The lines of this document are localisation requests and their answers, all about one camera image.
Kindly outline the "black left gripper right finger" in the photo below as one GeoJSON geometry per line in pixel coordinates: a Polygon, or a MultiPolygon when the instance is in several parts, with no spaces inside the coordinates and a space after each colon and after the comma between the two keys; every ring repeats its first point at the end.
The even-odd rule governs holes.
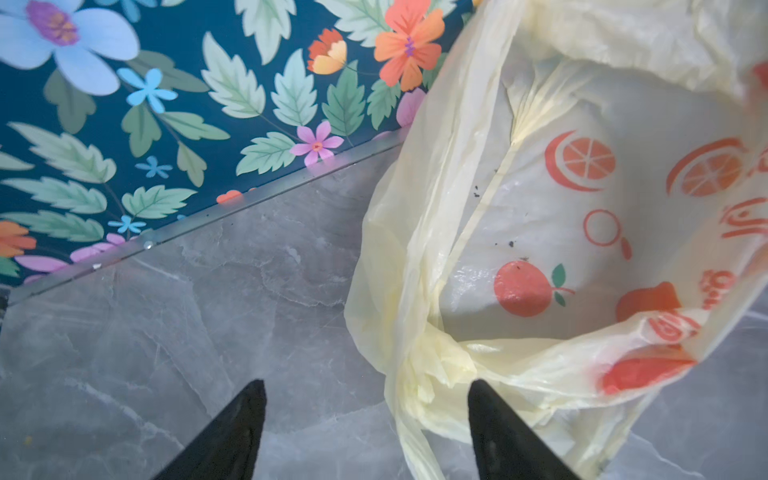
{"type": "Polygon", "coordinates": [[[468,392],[468,417],[479,477],[577,480],[578,476],[482,379],[468,392]]]}

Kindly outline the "cream plastic bag with fruit print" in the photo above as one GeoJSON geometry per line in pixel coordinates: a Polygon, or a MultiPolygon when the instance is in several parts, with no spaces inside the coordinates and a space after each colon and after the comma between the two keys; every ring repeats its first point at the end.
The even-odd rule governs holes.
{"type": "Polygon", "coordinates": [[[415,478],[482,379],[594,479],[766,285],[766,3],[487,1],[376,187],[345,319],[415,478]]]}

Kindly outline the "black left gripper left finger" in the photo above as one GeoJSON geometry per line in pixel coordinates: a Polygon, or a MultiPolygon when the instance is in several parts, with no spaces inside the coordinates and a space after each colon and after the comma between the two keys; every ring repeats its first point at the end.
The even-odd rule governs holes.
{"type": "Polygon", "coordinates": [[[264,428],[262,380],[248,383],[156,480],[251,480],[264,428]]]}

